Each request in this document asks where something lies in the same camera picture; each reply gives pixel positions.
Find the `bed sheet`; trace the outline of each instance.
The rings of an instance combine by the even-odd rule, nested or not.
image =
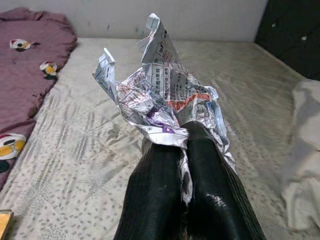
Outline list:
[[[126,123],[91,76],[107,47],[116,78],[140,67],[135,39],[80,38],[7,183],[0,208],[15,213],[8,239],[112,240],[142,134]],[[177,41],[181,61],[219,93],[230,151],[269,240],[319,239],[316,228],[291,232],[281,199],[293,101],[302,79],[254,43]]]

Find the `mattress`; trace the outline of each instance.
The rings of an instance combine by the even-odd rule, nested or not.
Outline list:
[[[9,240],[112,240],[142,134],[126,123],[93,79],[107,47],[116,78],[140,67],[136,39],[79,38],[3,190],[15,217]],[[176,41],[182,64],[219,93],[230,151],[269,240],[319,239],[317,228],[286,227],[281,166],[289,150],[293,100],[303,79],[254,43]]]

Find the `dark furniture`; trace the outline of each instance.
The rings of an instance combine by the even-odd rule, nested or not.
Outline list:
[[[255,42],[306,78],[320,80],[320,0],[269,0]]]

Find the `white cloth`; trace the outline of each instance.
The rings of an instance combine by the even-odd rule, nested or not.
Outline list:
[[[301,82],[293,97],[294,134],[282,195],[289,228],[305,230],[312,221],[320,227],[320,82]]]

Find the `newspaper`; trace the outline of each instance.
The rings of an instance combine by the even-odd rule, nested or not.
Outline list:
[[[180,126],[190,121],[202,123],[234,171],[235,161],[228,152],[229,141],[217,91],[202,86],[181,65],[167,30],[154,13],[148,17],[146,26],[150,29],[149,36],[138,42],[143,50],[142,68],[125,81],[116,81],[116,62],[105,48],[93,76],[118,106],[123,118],[147,139],[181,148],[181,197],[188,204],[193,194],[187,156],[189,134]]]

